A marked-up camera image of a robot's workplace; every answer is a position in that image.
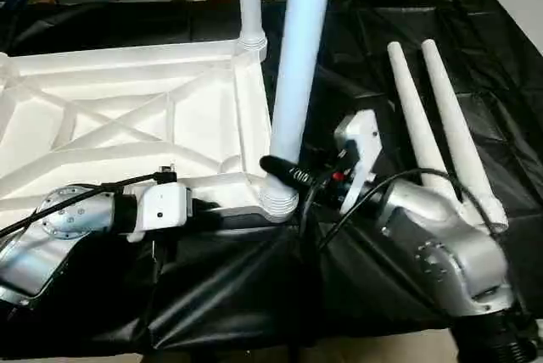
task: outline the white tube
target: white tube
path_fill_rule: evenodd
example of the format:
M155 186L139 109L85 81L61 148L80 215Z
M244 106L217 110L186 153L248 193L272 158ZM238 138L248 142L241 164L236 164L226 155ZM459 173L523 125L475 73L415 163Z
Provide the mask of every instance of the white tube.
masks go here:
M311 95L327 0L288 0L283 48L273 110L271 155L297 163ZM273 176L260 200L269 219L287 220L298 195Z
M493 223L507 225L507 216L501 202L492 192L466 119L433 40L427 39L423 42L423 54L458 179L481 201Z
M401 45L391 42L387 49L417 164L421 168L447 172ZM422 179L425 187L457 202L455 191L446 179L432 175L422 175Z
M259 51L260 60L266 58L267 39L262 30L260 0L239 0L241 7L241 33L239 46L247 51Z

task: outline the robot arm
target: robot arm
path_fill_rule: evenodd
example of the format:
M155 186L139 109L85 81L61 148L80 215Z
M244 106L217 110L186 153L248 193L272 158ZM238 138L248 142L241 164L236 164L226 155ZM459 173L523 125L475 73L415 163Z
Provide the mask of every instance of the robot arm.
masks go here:
M0 249L0 299L32 308L62 271L70 253L95 233L125 233L128 240L145 232L183 226L192 216L191 191L164 167L157 184L118 188L110 184L90 198L33 221ZM96 187L72 185L49 193L36 213L62 205Z
M336 140L345 144L342 153L355 149L356 155L339 156L343 162L349 158L350 164L342 164L342 175L332 174L317 196L323 204L340 209L341 214L371 188L368 176L381 147L380 142L372 143L373 138L378 138L378 134L374 135L377 124L360 122L360 118L375 121L374 116L359 113L342 123ZM360 124L364 126L359 128L361 134L353 144L349 137L352 134L345 130ZM375 149L377 153L368 153ZM372 161L361 166L364 155ZM318 181L309 171L282 159L265 157L260 164L300 191ZM363 172L363 187L355 183L360 179L356 174L359 170ZM345 206L353 189L355 200ZM379 209L376 228L412 257L434 302L451 317L460 362L517 363L535 359L531 333L528 336L519 329L534 321L517 313L518 300L507 279L507 258L493 237L469 224L457 203L431 187L398 180L378 196L375 206Z

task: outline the black fabric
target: black fabric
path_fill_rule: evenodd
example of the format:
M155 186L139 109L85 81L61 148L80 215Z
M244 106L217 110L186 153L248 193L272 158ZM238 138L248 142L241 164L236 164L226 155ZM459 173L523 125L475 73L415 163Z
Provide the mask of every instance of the black fabric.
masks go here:
M269 39L262 65L272 107L284 4L265 3ZM14 56L101 47L195 42L239 33L238 9L207 3L35 6L0 21ZM386 45L402 43L445 161L451 165L420 43L443 56L496 196L510 221L505 240L529 308L543 317L543 58L496 0L336 0L327 13L302 161L322 166L346 114L375 110L386 175L415 166ZM312 244L336 217L300 242L295 221L258 216L195 221L171 233L155 271L150 243L97 238L33 312L2 305L0 355L104 355L194 348L310 343L324 336L375 336L444 327L373 259L360 237L417 274L404 255L356 219L317 257Z

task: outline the black tablecloth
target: black tablecloth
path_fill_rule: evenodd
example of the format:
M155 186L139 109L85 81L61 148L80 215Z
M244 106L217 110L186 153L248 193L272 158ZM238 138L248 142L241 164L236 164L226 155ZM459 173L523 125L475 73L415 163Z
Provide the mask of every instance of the black tablecloth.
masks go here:
M35 6L2 15L9 55L234 38L238 8L207 3ZM265 3L263 64L272 107L284 4ZM446 153L420 43L445 60L495 195L510 221L512 268L529 308L543 317L543 58L496 0L335 0L327 13L303 161L322 165L348 113L375 110L383 139L377 172L415 166L386 45L399 41L436 138ZM324 209L310 232L333 220ZM446 320L398 284L360 239L360 219L320 259L295 221L259 216L199 220L168 232L158 276L149 243L97 238L81 248L33 312L2 304L0 355L107 355L156 349L254 348L325 336L375 336L444 327ZM406 265L384 238L375 240Z

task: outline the floor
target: floor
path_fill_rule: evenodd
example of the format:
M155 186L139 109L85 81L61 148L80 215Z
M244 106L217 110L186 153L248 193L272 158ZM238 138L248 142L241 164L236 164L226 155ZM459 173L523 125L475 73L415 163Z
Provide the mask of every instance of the floor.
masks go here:
M543 0L498 0L543 54Z

